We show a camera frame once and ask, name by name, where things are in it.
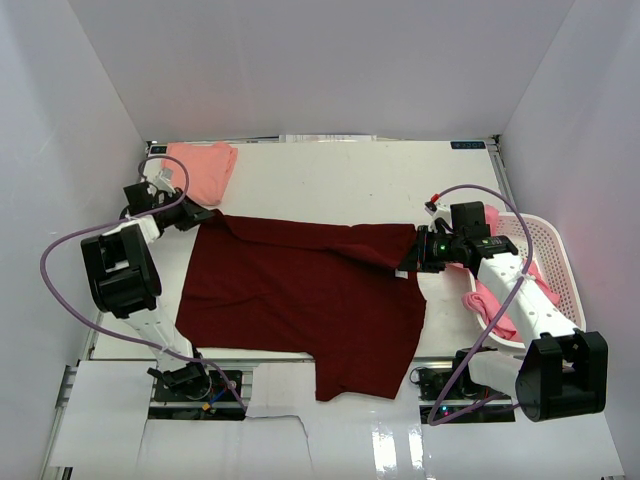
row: white panel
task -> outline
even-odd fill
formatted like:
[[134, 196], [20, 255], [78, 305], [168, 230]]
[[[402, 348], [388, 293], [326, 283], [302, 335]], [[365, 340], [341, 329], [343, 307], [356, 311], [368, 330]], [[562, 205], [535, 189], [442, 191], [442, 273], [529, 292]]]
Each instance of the white panel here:
[[408, 375], [393, 400], [343, 393], [317, 402], [315, 373], [312, 363], [259, 365], [247, 416], [299, 418], [318, 479], [424, 480], [418, 390]]
[[622, 475], [604, 415], [533, 423], [422, 427], [425, 472], [437, 480], [600, 480]]
[[297, 418], [150, 420], [134, 478], [317, 480], [312, 468]]
[[587, 324], [609, 342], [605, 410], [626, 473], [640, 476], [640, 2], [578, 0], [504, 135], [524, 211], [567, 247]]
[[[46, 291], [41, 252], [117, 216], [141, 140], [66, 0], [0, 1], [0, 478], [39, 478], [66, 364], [87, 330]], [[79, 243], [51, 274], [91, 317]]]
[[573, 0], [71, 0], [147, 140], [501, 133]]
[[133, 472], [155, 362], [80, 362], [49, 464]]

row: laundry basket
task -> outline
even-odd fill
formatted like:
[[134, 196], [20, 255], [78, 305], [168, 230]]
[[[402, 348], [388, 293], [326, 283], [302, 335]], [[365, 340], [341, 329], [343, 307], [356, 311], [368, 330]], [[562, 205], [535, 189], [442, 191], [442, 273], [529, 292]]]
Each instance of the laundry basket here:
[[[522, 217], [533, 238], [533, 261], [538, 265], [542, 279], [549, 285], [551, 291], [560, 295], [557, 308], [578, 328], [585, 330], [586, 323], [580, 296], [558, 231], [549, 222], [535, 215], [522, 214]], [[513, 213], [500, 213], [496, 234], [509, 237], [518, 248], [518, 254], [523, 259], [527, 257], [527, 239], [520, 222]], [[469, 273], [469, 279], [471, 291], [475, 292], [476, 280], [471, 273]], [[476, 320], [484, 330], [486, 325], [479, 314], [476, 314]], [[524, 344], [521, 342], [505, 340], [493, 332], [489, 333], [489, 337], [500, 345], [524, 350]]]

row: pink towel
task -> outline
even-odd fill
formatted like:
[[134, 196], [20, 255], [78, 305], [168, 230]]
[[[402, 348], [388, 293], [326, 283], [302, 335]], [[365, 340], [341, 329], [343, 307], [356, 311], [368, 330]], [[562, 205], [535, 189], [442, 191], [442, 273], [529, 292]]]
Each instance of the pink towel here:
[[[167, 155], [177, 158], [189, 172], [187, 195], [203, 206], [216, 206], [222, 201], [233, 167], [238, 158], [238, 149], [226, 143], [214, 145], [193, 145], [190, 143], [170, 143]], [[184, 189], [184, 173], [171, 160], [163, 160], [162, 166], [173, 172], [171, 184]]]
[[[500, 212], [498, 212], [496, 208], [488, 205], [485, 206], [485, 217], [489, 224], [489, 228], [491, 229], [491, 235], [496, 234], [499, 215]], [[535, 262], [533, 262], [531, 267], [529, 267], [529, 273], [536, 278], [536, 283], [551, 303], [557, 305], [560, 302], [560, 295], [552, 292], [549, 286], [542, 280], [540, 271], [538, 270], [538, 266]], [[462, 296], [462, 304], [468, 310], [479, 313], [480, 316], [482, 316], [482, 320], [485, 325], [489, 325], [489, 322], [493, 320], [501, 306], [493, 293], [491, 293], [482, 283], [477, 281], [476, 291], [465, 293]], [[522, 337], [520, 337], [515, 325], [507, 314], [502, 316], [492, 333], [496, 334], [500, 338], [504, 338], [505, 340], [522, 342]]]

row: black bracket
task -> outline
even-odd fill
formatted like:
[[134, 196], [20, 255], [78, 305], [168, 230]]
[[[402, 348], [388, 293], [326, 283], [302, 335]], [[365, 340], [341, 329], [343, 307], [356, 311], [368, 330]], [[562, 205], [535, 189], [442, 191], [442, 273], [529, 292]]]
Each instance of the black bracket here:
[[[163, 205], [169, 205], [182, 195], [182, 190], [179, 188], [176, 188], [175, 192], [157, 190], [155, 193], [151, 193], [154, 189], [155, 187], [149, 182], [140, 182], [125, 187], [124, 194], [129, 205], [122, 213], [128, 212], [129, 215], [142, 215]], [[153, 219], [156, 221], [160, 234], [162, 234], [165, 228], [170, 226], [175, 226], [178, 230], [184, 232], [213, 217], [213, 215], [213, 212], [201, 207], [189, 197], [185, 197], [178, 205], [154, 214]]]
[[534, 422], [604, 410], [608, 347], [598, 332], [531, 342], [516, 381], [524, 414]]
[[[231, 390], [228, 389], [228, 386], [225, 384], [224, 380], [220, 376], [220, 374], [215, 370], [210, 370], [207, 372], [208, 375], [202, 377], [193, 378], [193, 381], [199, 385], [201, 388], [176, 388], [175, 385], [170, 385], [167, 383], [166, 377], [158, 377], [155, 374], [152, 374], [158, 381], [156, 382], [156, 388], [154, 390], [153, 399], [156, 402], [164, 402], [164, 403], [184, 403], [193, 401], [193, 399], [200, 399], [203, 395], [207, 393], [207, 388], [211, 386], [211, 391], [208, 396], [202, 398], [202, 402], [206, 402], [211, 400], [214, 396], [216, 396], [219, 392], [225, 391], [218, 402], [236, 402], [235, 397]], [[227, 375], [227, 378], [235, 382], [235, 391], [238, 395], [242, 393], [242, 371], [240, 370], [226, 370], [224, 373]]]
[[[194, 358], [202, 358], [202, 355], [193, 348]], [[181, 394], [187, 398], [203, 398], [211, 389], [211, 382], [202, 363], [190, 362], [178, 370], [161, 372], [155, 368], [149, 368], [147, 373], [158, 380], [158, 385], [166, 386], [173, 394]]]
[[160, 276], [138, 225], [114, 235], [80, 242], [91, 296], [102, 312], [129, 318], [139, 310], [156, 308], [162, 293]]

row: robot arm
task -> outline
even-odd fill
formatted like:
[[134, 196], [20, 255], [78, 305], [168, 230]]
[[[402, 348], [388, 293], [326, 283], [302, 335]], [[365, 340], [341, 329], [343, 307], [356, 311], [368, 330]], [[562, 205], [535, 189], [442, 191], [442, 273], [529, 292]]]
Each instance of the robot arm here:
[[[418, 229], [399, 270], [440, 272], [461, 263], [503, 303], [521, 276], [522, 259], [504, 236], [491, 236], [481, 202], [448, 207], [427, 204], [429, 227]], [[484, 347], [460, 378], [517, 399], [533, 421], [596, 413], [606, 397], [607, 344], [598, 332], [582, 332], [525, 278], [507, 313], [523, 338], [524, 360]], [[454, 370], [466, 356], [460, 351]]]
[[[129, 201], [127, 209], [132, 215], [169, 205], [181, 194], [173, 189], [159, 190], [149, 182], [124, 190]], [[148, 246], [169, 226], [188, 230], [212, 215], [187, 197], [172, 208], [132, 218], [109, 232], [84, 239], [82, 255], [91, 295], [98, 308], [131, 325], [144, 340], [186, 357], [201, 358], [171, 319], [157, 309], [162, 287]], [[151, 350], [158, 361], [157, 369], [149, 369], [151, 375], [172, 391], [194, 400], [207, 395], [211, 380], [202, 364], [181, 361], [162, 350]]]

